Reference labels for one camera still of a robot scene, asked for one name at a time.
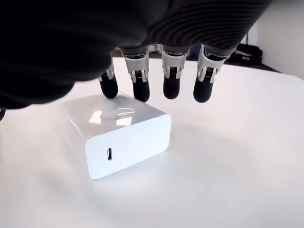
black fingertip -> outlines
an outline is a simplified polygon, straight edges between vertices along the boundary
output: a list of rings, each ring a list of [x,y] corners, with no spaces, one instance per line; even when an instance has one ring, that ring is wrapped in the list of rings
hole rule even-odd
[[[213,83],[210,83],[210,79],[205,78],[204,81],[199,81],[196,78],[195,86],[193,90],[194,99],[197,102],[204,103],[211,97]]]
[[[107,76],[102,77],[102,82],[100,82],[101,90],[103,91],[103,94],[107,98],[114,98],[116,97],[118,93],[118,86],[116,77],[114,76],[111,80]]]
[[[3,119],[5,114],[5,110],[4,109],[0,109],[0,121]]]
[[[133,83],[133,92],[137,100],[142,102],[148,101],[150,97],[149,81],[141,82],[138,80],[136,83]]]
[[[175,99],[180,93],[180,78],[169,78],[164,77],[163,81],[163,94],[168,99]]]

white power adapter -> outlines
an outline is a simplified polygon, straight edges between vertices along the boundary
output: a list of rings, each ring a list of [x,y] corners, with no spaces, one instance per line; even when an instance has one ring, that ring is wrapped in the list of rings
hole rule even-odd
[[[171,116],[124,94],[67,101],[61,109],[84,139],[92,179],[130,167],[169,145]]]

robotic hand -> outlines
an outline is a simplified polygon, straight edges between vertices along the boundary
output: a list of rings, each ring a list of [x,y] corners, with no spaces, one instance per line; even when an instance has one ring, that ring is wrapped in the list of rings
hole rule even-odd
[[[147,26],[147,37],[141,45],[120,47],[133,82],[134,97],[146,102],[150,96],[149,44],[163,45],[163,93],[168,99],[179,94],[180,78],[190,47],[202,44],[193,95],[198,102],[206,102],[225,60],[268,4],[268,0],[174,0],[163,14],[160,6],[139,7],[142,12],[161,16]],[[115,97],[118,89],[112,63],[99,80],[103,93],[108,98]]]
[[[163,45],[164,95],[179,93],[186,55],[201,44],[194,98],[209,99],[224,61],[270,0],[110,0],[8,2],[0,13],[0,109],[42,104],[76,81],[99,78],[118,92],[110,52],[119,47],[134,96],[147,101],[150,44]]]

white surface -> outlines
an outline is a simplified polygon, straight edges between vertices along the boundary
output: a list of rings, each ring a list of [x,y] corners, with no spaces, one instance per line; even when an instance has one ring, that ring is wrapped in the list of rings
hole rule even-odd
[[[79,145],[71,147],[71,155],[79,155],[75,159],[87,164],[84,171],[92,179],[128,168],[168,148],[170,115],[127,95],[75,99],[60,104],[59,110],[66,117],[63,130],[68,127],[62,137]]]
[[[304,4],[275,2],[258,20],[258,46],[262,63],[304,79]]]
[[[132,94],[124,60],[114,59]],[[302,228],[304,81],[224,65],[211,99],[192,95],[186,62],[180,95],[162,94],[162,62],[150,60],[148,104],[172,116],[166,152],[93,182],[67,156],[56,104],[8,111],[0,128],[0,227]],[[79,83],[64,99],[100,93]]]

